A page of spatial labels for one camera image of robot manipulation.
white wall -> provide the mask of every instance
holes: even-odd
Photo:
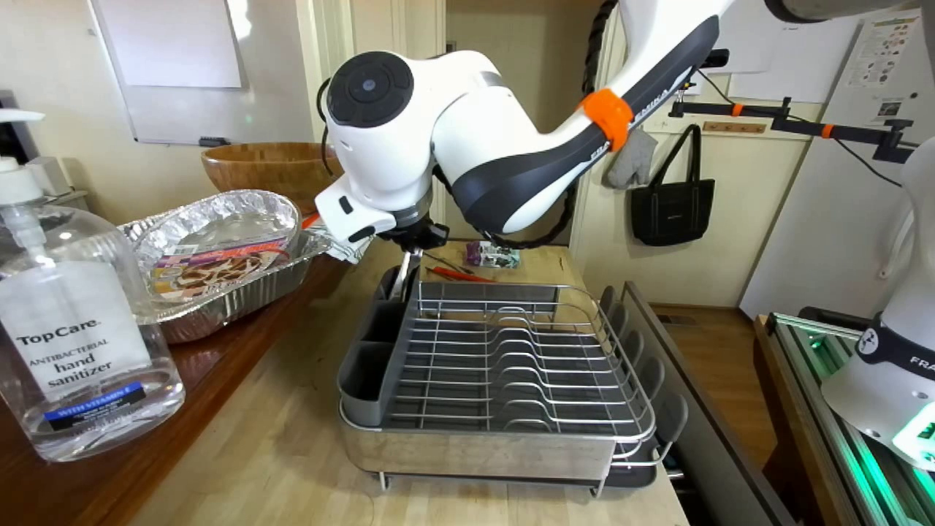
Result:
[[[552,87],[543,71],[555,74],[557,58],[573,61],[581,42],[565,33],[548,36],[538,9],[574,13],[574,25],[581,25],[589,0],[561,0],[561,6],[552,0],[485,0],[476,9],[466,0],[451,0],[451,6],[444,19],[444,0],[298,0],[308,96],[319,80],[352,51],[393,48],[431,57],[441,51],[447,27],[451,36],[472,27],[491,39],[485,54],[504,61],[519,96],[530,93],[529,105],[541,117],[565,112],[564,101],[552,101],[565,87]],[[37,130],[41,152],[66,159],[75,184],[94,191],[105,217],[121,222],[213,193],[194,147],[140,147],[130,140],[85,0],[0,0],[0,58],[0,87],[13,92],[20,105],[48,115]],[[798,108],[804,117],[817,112],[817,105]],[[593,289],[636,282],[652,302],[736,305],[799,155],[804,140],[706,139],[704,172],[717,178],[717,206],[710,235],[682,248],[643,248],[628,239],[622,193],[599,184],[600,163],[577,193],[574,267]],[[435,200],[431,213],[447,217],[447,207],[450,203]]]
[[[561,120],[581,82],[587,25],[599,3],[587,0],[450,0],[450,39],[470,39],[485,51],[516,92],[519,102],[545,120]],[[609,19],[600,76],[617,74],[624,51]],[[793,105],[815,117],[821,105]],[[672,124],[655,115],[656,152],[674,140]],[[764,235],[804,159],[805,140],[787,134],[704,140],[704,177],[714,178],[714,210],[701,242],[678,248],[644,248],[628,235],[624,193],[600,188],[603,159],[584,177],[573,222],[573,260],[584,283],[600,286],[636,282],[647,302],[736,308],[755,264]]]
[[[330,33],[311,33],[316,9],[326,3],[333,0],[294,3],[304,48],[330,42],[320,58],[307,54],[307,71],[294,71],[298,82],[308,74],[308,92],[335,57],[349,54],[340,48],[339,25],[330,25]],[[136,219],[213,193],[199,147],[130,140],[88,0],[0,0],[0,61],[0,87],[12,92],[22,108],[47,115],[32,127],[37,149],[63,159],[102,217]]]

bottle label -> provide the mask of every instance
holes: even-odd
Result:
[[[152,365],[107,264],[57,264],[0,282],[0,323],[47,400]]]

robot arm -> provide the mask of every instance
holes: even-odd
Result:
[[[619,0],[628,61],[596,105],[581,105],[548,134],[530,127],[478,54],[425,61],[352,57],[323,101],[330,147],[343,166],[316,200],[333,254],[358,260],[377,235],[416,226],[435,166],[476,232],[529,228],[710,57],[728,6]]]

countertop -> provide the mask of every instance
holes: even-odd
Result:
[[[415,478],[390,478],[380,495],[340,450],[335,368],[393,264],[393,245],[374,245],[330,298],[298,305],[294,331],[250,368],[134,523],[685,523],[662,473],[599,499],[584,486]],[[516,273],[491,279],[581,286],[564,248],[523,251]]]
[[[183,406],[158,431],[102,457],[70,466],[41,463],[0,403],[0,523],[124,523],[254,362],[289,334],[300,305],[330,295],[340,273],[340,264],[319,257],[298,292],[210,340],[174,346]]]

foil tray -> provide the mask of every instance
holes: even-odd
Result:
[[[243,239],[283,239],[283,251],[262,273],[215,286],[193,302],[158,302],[153,323],[168,346],[194,342],[257,314],[304,283],[323,242],[300,232],[294,206],[276,193],[229,191],[200,203],[118,226],[142,273],[171,254],[193,254]]]

